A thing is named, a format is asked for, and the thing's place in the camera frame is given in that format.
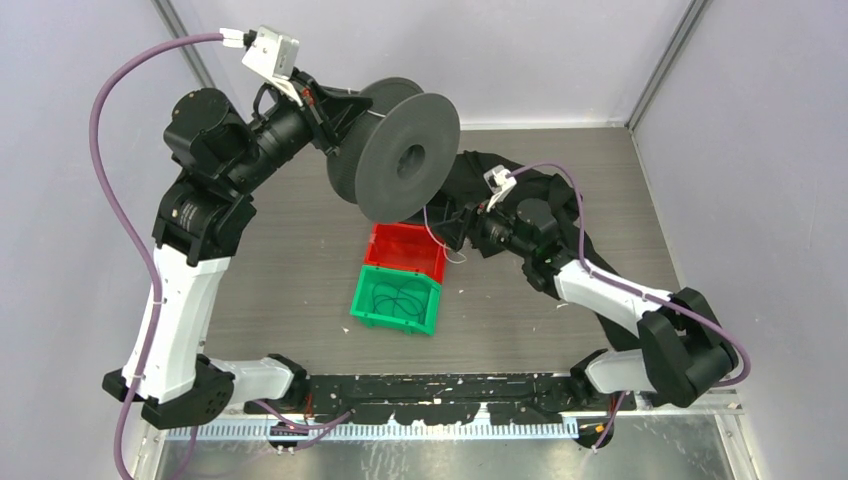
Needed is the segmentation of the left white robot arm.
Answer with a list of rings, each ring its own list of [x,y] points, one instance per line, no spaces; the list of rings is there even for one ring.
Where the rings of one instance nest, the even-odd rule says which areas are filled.
[[[220,90],[203,88],[175,105],[163,138],[181,171],[163,195],[150,256],[154,279],[142,332],[125,366],[104,389],[142,406],[160,429],[207,424],[233,404],[270,401],[293,414],[307,402],[306,370],[279,354],[254,361],[207,357],[203,344],[222,277],[255,216],[254,191],[308,145],[338,151],[372,106],[359,91],[295,75],[288,97],[264,84],[267,110],[244,120]]]

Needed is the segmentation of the grey perforated cable spool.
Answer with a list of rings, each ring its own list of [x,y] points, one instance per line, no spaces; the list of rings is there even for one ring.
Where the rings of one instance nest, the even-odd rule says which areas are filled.
[[[446,181],[460,140],[454,104],[403,77],[361,91],[372,101],[326,161],[334,192],[374,223],[414,216]]]

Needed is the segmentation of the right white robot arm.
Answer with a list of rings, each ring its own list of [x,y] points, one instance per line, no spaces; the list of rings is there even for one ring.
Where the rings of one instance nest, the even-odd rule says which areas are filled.
[[[700,292],[653,289],[618,276],[591,260],[578,220],[553,213],[543,200],[524,200],[513,213],[467,206],[436,231],[452,248],[469,242],[485,257],[515,254],[535,290],[594,312],[610,347],[571,370],[571,397],[584,410],[624,391],[685,408],[740,364]]]

